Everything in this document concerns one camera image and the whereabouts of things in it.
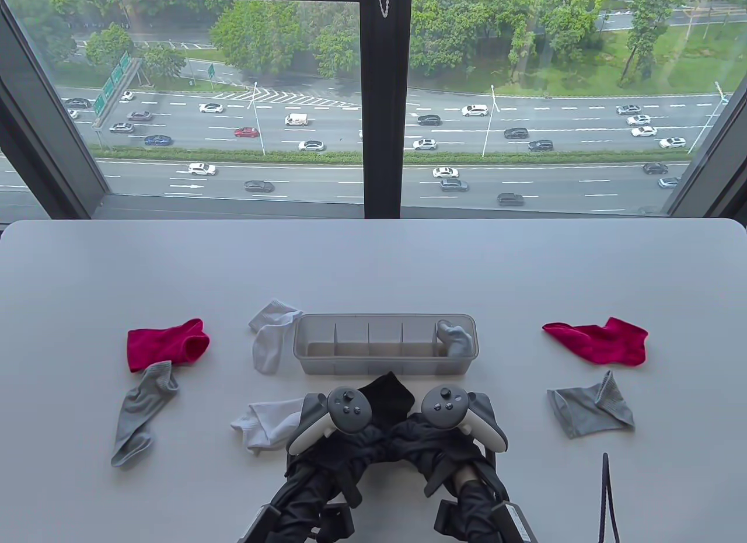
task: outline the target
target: white table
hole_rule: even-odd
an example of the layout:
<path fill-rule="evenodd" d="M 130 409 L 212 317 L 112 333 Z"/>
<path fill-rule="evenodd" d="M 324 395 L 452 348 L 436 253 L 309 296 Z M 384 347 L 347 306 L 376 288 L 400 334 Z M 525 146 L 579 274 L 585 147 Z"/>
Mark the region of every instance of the white table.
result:
<path fill-rule="evenodd" d="M 233 543 L 285 456 L 252 457 L 230 421 L 371 380 L 305 377 L 291 354 L 275 377 L 255 372 L 246 322 L 272 297 L 472 315 L 480 355 L 459 382 L 493 400 L 510 440 L 499 476 L 541 543 L 596 540 L 605 451 L 624 543 L 743 540 L 745 269 L 745 231 L 726 220 L 17 222 L 0 241 L 0 541 Z M 638 428 L 569 441 L 545 390 L 606 369 L 541 327 L 609 316 L 651 332 L 649 361 L 615 370 Z M 112 468 L 138 382 L 127 330 L 191 317 L 208 353 L 176 370 L 150 455 Z M 422 396 L 443 380 L 403 381 Z M 423 487 L 409 465 L 373 466 L 351 540 L 446 541 L 432 530 L 445 492 Z"/>

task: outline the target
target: highway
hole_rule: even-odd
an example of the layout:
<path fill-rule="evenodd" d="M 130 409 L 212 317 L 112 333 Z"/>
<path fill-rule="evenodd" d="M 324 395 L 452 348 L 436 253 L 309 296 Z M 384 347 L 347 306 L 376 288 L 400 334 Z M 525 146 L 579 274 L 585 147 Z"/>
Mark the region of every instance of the highway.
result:
<path fill-rule="evenodd" d="M 62 98 L 83 97 L 93 99 L 93 89 L 59 89 Z M 120 102 L 109 116 L 101 132 L 105 145 L 142 146 L 150 134 L 166 134 L 173 138 L 174 146 L 181 148 L 251 149 L 261 148 L 256 138 L 236 138 L 238 127 L 259 127 L 264 147 L 268 151 L 294 151 L 303 140 L 321 140 L 331 151 L 360 151 L 362 140 L 362 113 L 358 103 L 341 98 L 328 89 L 326 97 L 318 97 L 320 89 L 309 90 L 308 95 L 293 95 L 286 90 L 285 98 L 278 97 L 251 103 L 251 92 L 189 94 L 137 92 L 131 102 Z M 222 103 L 226 110 L 221 114 L 198 111 L 200 103 L 211 98 Z M 325 102 L 343 102 L 343 106 Z M 683 137 L 686 147 L 696 139 L 711 115 L 721 113 L 717 93 L 705 95 L 672 95 L 645 98 L 521 98 L 498 97 L 498 109 L 490 117 L 462 117 L 461 108 L 472 103 L 491 105 L 491 97 L 450 92 L 433 92 L 410 89 L 407 98 L 405 124 L 405 149 L 412 149 L 414 140 L 432 138 L 438 150 L 453 152 L 525 152 L 530 140 L 550 139 L 558 151 L 598 150 L 659 150 L 659 140 Z M 651 124 L 658 129 L 656 137 L 633 137 L 625 116 L 616 114 L 616 106 L 636 103 L 642 113 L 651 116 Z M 110 134 L 107 129 L 115 122 L 126 121 L 134 110 L 154 113 L 152 121 L 138 123 L 132 134 Z M 286 127 L 289 113 L 306 113 L 310 118 L 307 127 Z M 417 118 L 427 113 L 441 116 L 443 125 L 424 127 Z M 75 125 L 86 142 L 97 142 L 92 130 L 93 110 L 82 110 Z M 502 132 L 509 127 L 526 127 L 529 138 L 507 140 Z"/>
<path fill-rule="evenodd" d="M 686 162 L 672 162 L 669 176 L 680 177 Z M 213 176 L 190 175 L 186 161 L 123 161 L 99 159 L 99 167 L 114 193 L 213 199 L 363 202 L 362 168 L 356 166 L 275 166 L 216 163 Z M 403 204 L 426 207 L 497 208 L 499 193 L 520 193 L 520 210 L 559 212 L 637 213 L 659 208 L 671 190 L 657 185 L 659 175 L 645 175 L 641 164 L 579 166 L 461 167 L 460 178 L 470 185 L 464 193 L 443 193 L 432 168 L 407 167 Z M 253 194 L 243 190 L 250 179 L 269 180 L 275 191 Z M 0 201 L 26 186 L 7 159 L 0 158 Z"/>

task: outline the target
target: glass pane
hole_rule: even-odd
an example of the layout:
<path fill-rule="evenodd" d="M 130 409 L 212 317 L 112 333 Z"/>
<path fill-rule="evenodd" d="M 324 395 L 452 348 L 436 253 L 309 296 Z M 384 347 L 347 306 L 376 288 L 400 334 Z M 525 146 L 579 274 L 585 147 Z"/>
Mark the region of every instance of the glass pane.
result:
<path fill-rule="evenodd" d="M 29 191 L 11 162 L 0 150 L 0 225 L 16 220 L 47 220 L 41 204 Z"/>
<path fill-rule="evenodd" d="M 745 76 L 745 7 L 413 0 L 403 204 L 657 214 Z"/>
<path fill-rule="evenodd" d="M 114 193 L 362 203 L 357 4 L 6 1 Z"/>

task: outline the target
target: plastic organizer box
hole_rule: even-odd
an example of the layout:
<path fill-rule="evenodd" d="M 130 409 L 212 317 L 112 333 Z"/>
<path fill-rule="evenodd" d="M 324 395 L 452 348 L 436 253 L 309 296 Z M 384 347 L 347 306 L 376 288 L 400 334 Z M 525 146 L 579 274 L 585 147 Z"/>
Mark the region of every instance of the plastic organizer box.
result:
<path fill-rule="evenodd" d="M 446 356 L 441 319 L 472 336 L 472 354 Z M 478 351 L 474 319 L 464 314 L 305 314 L 295 333 L 294 354 L 309 375 L 463 375 Z"/>

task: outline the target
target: hedge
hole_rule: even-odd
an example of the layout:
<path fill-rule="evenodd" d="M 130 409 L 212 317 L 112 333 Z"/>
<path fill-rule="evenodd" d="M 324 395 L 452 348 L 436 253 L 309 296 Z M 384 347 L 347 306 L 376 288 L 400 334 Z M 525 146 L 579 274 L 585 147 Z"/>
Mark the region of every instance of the hedge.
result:
<path fill-rule="evenodd" d="M 217 150 L 213 148 L 131 148 L 115 146 L 101 148 L 98 144 L 89 144 L 91 153 L 97 158 L 117 159 L 185 159 L 185 161 L 210 162 L 259 162 L 259 163 L 304 163 L 304 164 L 340 164 L 360 165 L 363 154 L 360 152 L 326 151 L 323 153 L 299 151 L 269 151 L 263 156 L 256 150 Z M 652 162 L 652 161 L 688 161 L 689 156 L 683 150 L 653 151 L 571 151 L 571 152 L 537 152 L 534 154 L 480 154 L 462 152 L 409 152 L 404 153 L 406 165 L 446 166 L 446 165 L 485 165 L 485 164 L 547 164 L 547 163 L 594 163 L 594 162 Z"/>

